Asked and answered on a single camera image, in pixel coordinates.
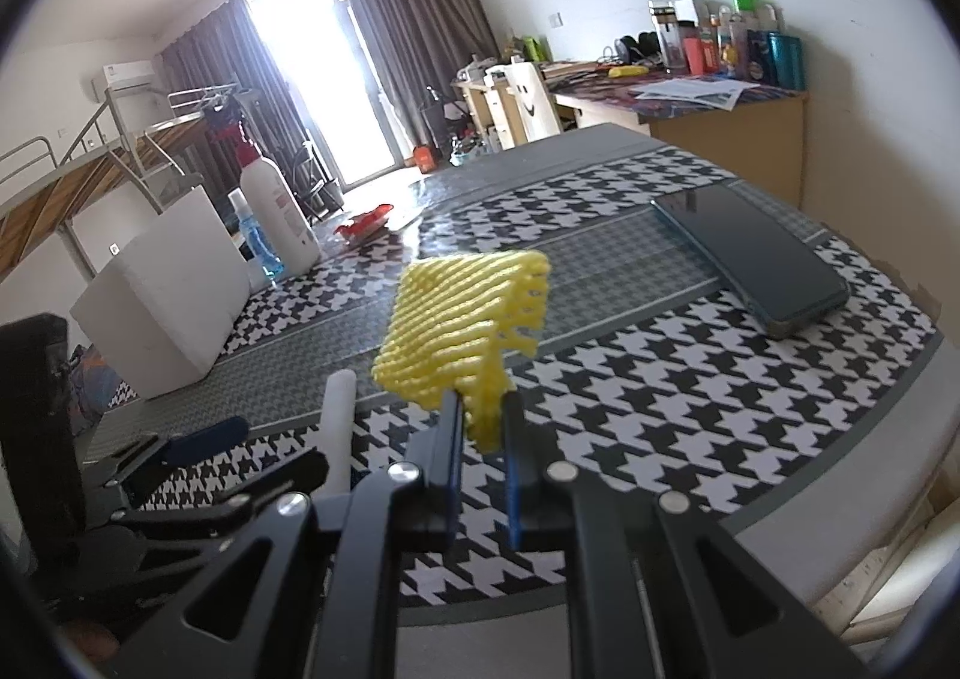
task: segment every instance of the paper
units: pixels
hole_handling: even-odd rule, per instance
[[[681,77],[637,86],[637,100],[680,100],[705,104],[719,110],[733,110],[742,92],[757,88],[757,83],[742,80],[692,80]]]

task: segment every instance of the curtain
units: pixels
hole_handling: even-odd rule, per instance
[[[239,83],[256,91],[251,111],[260,146],[293,181],[292,164],[307,139],[286,81],[256,32],[247,0],[230,0],[170,44],[160,57],[174,91]],[[240,167],[233,148],[208,136],[197,145],[198,172],[210,199],[236,188]]]
[[[477,53],[498,55],[480,0],[350,0],[384,92],[416,143],[430,143],[421,106],[427,86],[450,82]]]

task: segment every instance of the orange object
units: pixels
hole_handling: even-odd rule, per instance
[[[690,66],[690,74],[703,74],[707,71],[704,47],[700,44],[699,37],[683,38],[683,50],[686,52],[686,63]]]
[[[356,244],[366,240],[373,232],[376,232],[381,226],[387,223],[390,217],[390,211],[394,209],[392,205],[378,205],[368,213],[363,213],[348,223],[338,226],[336,233],[340,235],[349,244]]]
[[[429,148],[427,145],[417,145],[414,148],[414,164],[419,167],[423,174],[437,169],[437,162],[433,159],[433,148]]]
[[[717,45],[713,38],[704,39],[701,37],[700,42],[704,47],[704,68],[706,68],[709,73],[712,71],[720,71],[720,58],[717,54]]]

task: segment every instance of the yellow object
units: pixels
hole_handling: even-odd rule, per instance
[[[649,68],[640,66],[613,67],[607,75],[611,77],[637,77],[640,74],[648,73],[648,71],[650,71]]]
[[[427,411],[454,388],[467,437],[482,452],[500,444],[500,400],[512,388],[503,350],[532,357],[550,263],[541,252],[457,254],[412,263],[400,277],[390,329],[373,379]]]

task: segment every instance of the red bottle cap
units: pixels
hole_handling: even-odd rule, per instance
[[[254,161],[262,156],[260,148],[253,145],[249,140],[243,140],[242,143],[239,143],[236,153],[237,161],[240,162],[241,167],[246,167],[247,164],[253,164]]]

